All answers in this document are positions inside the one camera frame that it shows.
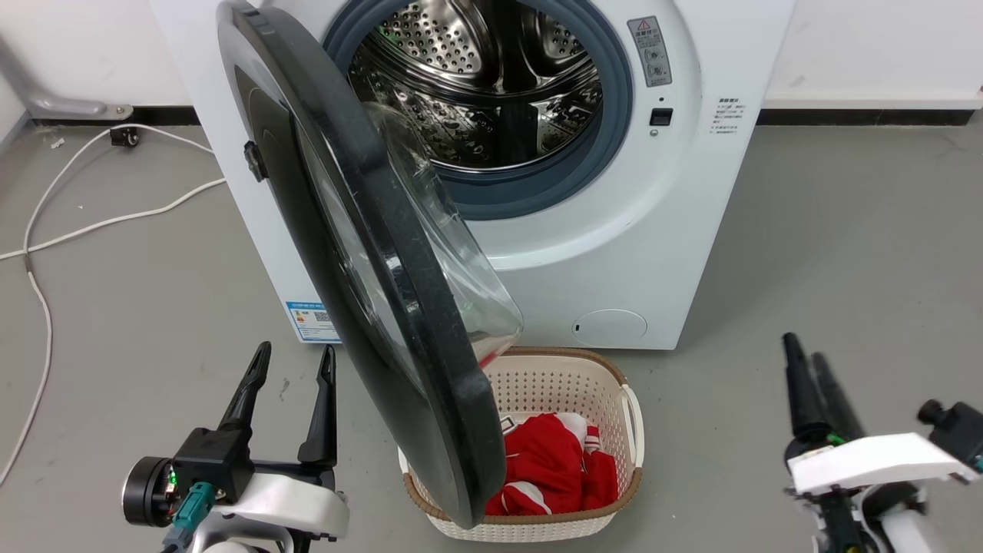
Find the stainless steel drum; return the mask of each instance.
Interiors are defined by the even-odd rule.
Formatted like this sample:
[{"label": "stainless steel drum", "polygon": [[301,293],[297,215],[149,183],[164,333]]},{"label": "stainless steel drum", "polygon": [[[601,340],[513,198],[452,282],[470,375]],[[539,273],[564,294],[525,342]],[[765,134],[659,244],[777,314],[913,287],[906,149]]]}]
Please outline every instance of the stainless steel drum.
[{"label": "stainless steel drum", "polygon": [[426,0],[369,33],[350,66],[362,101],[413,120],[439,166],[493,172],[571,144],[602,105],[587,51],[515,0]]}]

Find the red clothing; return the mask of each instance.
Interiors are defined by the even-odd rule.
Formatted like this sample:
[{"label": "red clothing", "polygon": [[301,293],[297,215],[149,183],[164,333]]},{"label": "red clothing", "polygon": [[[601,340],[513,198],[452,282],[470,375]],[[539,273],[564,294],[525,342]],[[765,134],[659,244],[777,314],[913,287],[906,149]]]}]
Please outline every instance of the red clothing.
[{"label": "red clothing", "polygon": [[617,499],[614,458],[598,428],[575,413],[542,414],[505,436],[505,486],[487,515],[558,515],[599,509]]}]

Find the power cord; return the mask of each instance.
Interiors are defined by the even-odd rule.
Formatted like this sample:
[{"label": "power cord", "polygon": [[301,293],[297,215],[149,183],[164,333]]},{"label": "power cord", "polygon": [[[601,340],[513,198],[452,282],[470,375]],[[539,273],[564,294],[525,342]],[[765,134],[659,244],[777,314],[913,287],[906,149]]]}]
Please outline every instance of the power cord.
[{"label": "power cord", "polygon": [[21,449],[24,447],[24,442],[28,438],[28,432],[30,432],[30,427],[34,423],[34,419],[37,417],[37,408],[41,403],[41,396],[44,395],[44,389],[47,387],[48,376],[51,374],[51,342],[52,342],[52,335],[53,335],[52,327],[51,327],[51,310],[48,307],[47,300],[44,299],[44,294],[41,293],[41,288],[37,285],[37,280],[34,278],[34,269],[30,262],[30,254],[39,250],[43,250],[45,248],[50,248],[51,246],[54,246],[55,244],[60,244],[66,240],[77,238],[79,236],[82,236],[83,234],[88,234],[89,232],[92,232],[104,226],[109,226],[110,224],[123,222],[125,220],[132,220],[135,218],[167,213],[173,210],[174,208],[180,206],[181,204],[184,204],[188,200],[194,198],[196,195],[200,194],[201,192],[204,192],[209,188],[218,186],[219,184],[225,182],[225,179],[213,180],[211,182],[202,184],[202,186],[196,188],[195,190],[192,190],[188,194],[185,194],[181,198],[178,198],[176,201],[172,202],[167,206],[164,206],[163,208],[157,210],[150,210],[148,212],[141,212],[138,214],[123,215],[123,216],[110,218],[102,222],[98,222],[96,224],[87,226],[85,228],[81,228],[79,230],[76,230],[75,232],[70,232],[68,234],[65,234],[64,236],[59,236],[54,240],[48,240],[43,244],[37,244],[36,246],[29,246],[30,232],[33,230],[34,223],[37,220],[37,216],[41,213],[41,209],[44,207],[45,202],[47,202],[48,196],[51,195],[51,191],[54,190],[55,185],[58,184],[58,181],[61,180],[65,172],[68,171],[69,167],[72,166],[72,163],[75,163],[76,159],[78,159],[83,152],[85,152],[90,146],[95,144],[96,141],[108,135],[110,131],[116,129],[126,129],[126,128],[144,129],[153,133],[163,135],[165,137],[172,138],[179,142],[183,142],[185,144],[194,146],[195,148],[198,148],[203,152],[214,154],[212,150],[206,148],[205,146],[202,146],[201,144],[193,140],[189,140],[184,137],[179,137],[177,135],[173,135],[166,131],[161,131],[160,129],[155,129],[153,127],[148,127],[146,125],[128,123],[125,125],[117,125],[115,127],[112,127],[111,129],[106,129],[105,131],[102,131],[101,133],[95,135],[95,137],[93,137],[92,140],[88,141],[85,146],[82,146],[82,148],[78,152],[76,152],[71,159],[69,159],[68,163],[65,164],[62,170],[58,172],[58,175],[54,178],[54,180],[51,181],[51,184],[48,185],[47,190],[44,191],[44,195],[41,196],[41,200],[37,203],[37,207],[34,208],[34,213],[31,214],[30,220],[28,221],[28,227],[24,231],[23,249],[18,250],[16,252],[10,252],[7,254],[0,255],[0,261],[24,256],[24,266],[28,272],[28,280],[30,280],[30,286],[34,289],[34,294],[37,295],[37,299],[41,302],[41,307],[44,309],[44,324],[47,327],[47,339],[45,341],[45,347],[44,347],[44,370],[41,373],[41,382],[37,387],[37,393],[34,395],[34,403],[30,406],[30,412],[28,413],[28,420],[25,422],[24,428],[21,430],[21,436],[18,438],[17,444],[14,446],[14,451],[11,453],[10,459],[7,461],[6,467],[4,467],[3,472],[0,473],[0,487],[2,487],[4,482],[7,480],[7,475],[10,474],[11,469],[14,467],[14,463],[17,461],[17,457],[21,454]]}]

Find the white wall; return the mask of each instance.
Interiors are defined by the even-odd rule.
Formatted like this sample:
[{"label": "white wall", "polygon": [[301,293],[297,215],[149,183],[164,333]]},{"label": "white wall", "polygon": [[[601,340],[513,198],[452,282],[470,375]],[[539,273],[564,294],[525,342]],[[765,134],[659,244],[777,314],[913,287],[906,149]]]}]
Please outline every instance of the white wall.
[{"label": "white wall", "polygon": [[146,0],[0,0],[0,35],[50,92],[191,103]]},{"label": "white wall", "polygon": [[0,76],[0,145],[6,141],[18,125],[23,121],[24,105],[21,99],[14,94],[7,81]]},{"label": "white wall", "polygon": [[[983,0],[799,0],[766,106],[983,106],[982,30]],[[0,0],[0,34],[52,92],[190,103],[146,0]]]},{"label": "white wall", "polygon": [[983,106],[983,0],[798,0],[766,107]]}]

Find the black baseboard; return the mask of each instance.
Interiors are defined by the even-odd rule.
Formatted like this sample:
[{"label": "black baseboard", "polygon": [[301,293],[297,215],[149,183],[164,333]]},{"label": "black baseboard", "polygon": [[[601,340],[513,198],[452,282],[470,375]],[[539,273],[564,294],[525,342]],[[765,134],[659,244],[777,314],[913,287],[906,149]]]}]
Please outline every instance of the black baseboard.
[{"label": "black baseboard", "polygon": [[[935,126],[961,127],[975,113],[972,109],[762,109],[758,125],[771,126]],[[121,121],[35,120],[38,125],[111,127]],[[135,107],[127,123],[153,127],[199,125],[190,105]]]},{"label": "black baseboard", "polygon": [[973,113],[972,109],[762,109],[758,125],[961,127]]}]

